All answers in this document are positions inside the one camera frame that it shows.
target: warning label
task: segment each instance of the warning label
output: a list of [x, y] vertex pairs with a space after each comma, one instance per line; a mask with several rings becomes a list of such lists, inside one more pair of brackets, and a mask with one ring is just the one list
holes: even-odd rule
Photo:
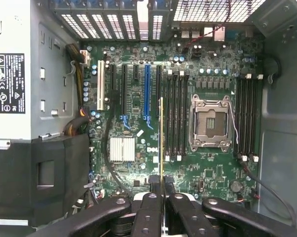
[[24, 114], [25, 54], [0, 54], [0, 114]]

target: red wire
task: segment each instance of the red wire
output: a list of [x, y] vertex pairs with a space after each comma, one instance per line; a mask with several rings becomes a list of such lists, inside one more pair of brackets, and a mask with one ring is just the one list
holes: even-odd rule
[[228, 13], [227, 13], [227, 17], [226, 17], [225, 21], [224, 21], [219, 27], [215, 28], [215, 29], [212, 30], [211, 32], [206, 33], [205, 35], [199, 36], [198, 38], [193, 39], [192, 41], [190, 41], [190, 42], [185, 46], [185, 48], [188, 48], [192, 43], [196, 42], [197, 40], [200, 40], [200, 39], [204, 38], [205, 36], [210, 35], [210, 34], [214, 33], [215, 31], [218, 31], [219, 29], [221, 29], [221, 28], [227, 23], [227, 21], [228, 21], [230, 15], [231, 15], [231, 0], [226, 0], [226, 1], [227, 1], [227, 3], [228, 3]]

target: capacitor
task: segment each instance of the capacitor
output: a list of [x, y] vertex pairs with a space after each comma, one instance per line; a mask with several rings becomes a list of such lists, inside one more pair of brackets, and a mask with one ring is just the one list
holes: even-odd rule
[[233, 180], [229, 183], [229, 188], [233, 193], [239, 193], [243, 189], [241, 182]]
[[174, 61], [174, 63], [178, 63], [178, 61], [179, 61], [179, 57], [178, 57], [178, 56], [175, 56], [175, 57], [173, 58], [173, 61]]
[[182, 56], [180, 56], [180, 57], [179, 57], [179, 62], [180, 62], [180, 63], [183, 63], [184, 61], [185, 61], [185, 58], [182, 57]]
[[248, 57], [246, 57], [246, 58], [243, 58], [242, 61], [243, 61], [243, 63], [249, 63], [250, 59]]
[[147, 164], [145, 164], [145, 163], [142, 163], [142, 164], [140, 165], [140, 168], [141, 168], [141, 169], [146, 169], [146, 167], [147, 167]]

